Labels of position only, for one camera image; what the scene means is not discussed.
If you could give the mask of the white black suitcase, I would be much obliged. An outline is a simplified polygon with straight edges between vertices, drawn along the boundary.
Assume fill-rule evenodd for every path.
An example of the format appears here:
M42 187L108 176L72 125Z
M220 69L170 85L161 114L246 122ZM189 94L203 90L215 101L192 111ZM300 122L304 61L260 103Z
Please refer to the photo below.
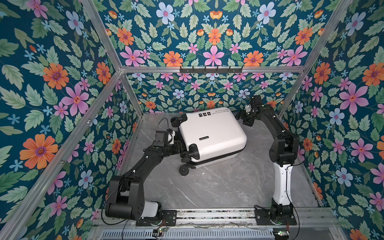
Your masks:
M179 173L236 157L244 150L247 135L232 111L221 107L171 118L185 149Z

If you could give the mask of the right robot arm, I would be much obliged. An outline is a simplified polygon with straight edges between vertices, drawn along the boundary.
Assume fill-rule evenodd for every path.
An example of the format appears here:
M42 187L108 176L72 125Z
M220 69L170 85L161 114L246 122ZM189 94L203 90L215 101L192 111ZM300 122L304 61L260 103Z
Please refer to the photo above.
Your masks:
M291 197L291 174L299 152L299 138L281 122L272 106L264 104L260 96L250 98L250 103L236 115L246 126L253 126L255 120L262 121L274 141L269 150L274 164L275 189L267 216L275 225L297 225L295 208Z

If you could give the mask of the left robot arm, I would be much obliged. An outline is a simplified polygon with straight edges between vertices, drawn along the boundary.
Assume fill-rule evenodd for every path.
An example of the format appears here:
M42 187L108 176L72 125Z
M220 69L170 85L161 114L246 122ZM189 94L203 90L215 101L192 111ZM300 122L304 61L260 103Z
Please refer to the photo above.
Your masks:
M133 221L162 221L162 204L145 200L144 182L164 158L185 150L185 144L178 131L157 131L154 142L144 149L141 159L129 171L111 179L110 192L105 203L106 217Z

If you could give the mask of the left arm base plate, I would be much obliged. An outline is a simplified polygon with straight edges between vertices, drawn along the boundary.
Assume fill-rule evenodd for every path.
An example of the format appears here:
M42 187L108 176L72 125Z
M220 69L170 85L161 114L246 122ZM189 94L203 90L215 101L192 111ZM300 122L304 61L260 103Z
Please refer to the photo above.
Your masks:
M137 227L174 227L177 221L176 210L161 210L155 217L141 218L136 221Z

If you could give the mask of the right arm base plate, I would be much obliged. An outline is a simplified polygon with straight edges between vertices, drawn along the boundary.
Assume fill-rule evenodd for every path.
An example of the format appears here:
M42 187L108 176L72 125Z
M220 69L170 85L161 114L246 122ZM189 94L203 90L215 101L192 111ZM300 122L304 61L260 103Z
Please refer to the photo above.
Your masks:
M276 225L276 226L296 226L298 224L293 213L278 213L277 211L271 214L269 209L256 208L254 210L256 223L259 226Z

